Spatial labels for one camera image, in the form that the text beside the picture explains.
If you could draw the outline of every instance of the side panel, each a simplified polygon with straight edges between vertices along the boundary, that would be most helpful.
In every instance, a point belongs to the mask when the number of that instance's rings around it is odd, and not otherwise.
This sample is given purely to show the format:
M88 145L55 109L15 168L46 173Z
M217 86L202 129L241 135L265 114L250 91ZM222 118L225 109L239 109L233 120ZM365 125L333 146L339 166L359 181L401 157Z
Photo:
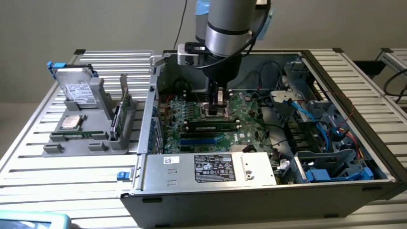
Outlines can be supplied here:
M140 228L346 217L397 183L132 196L122 202Z

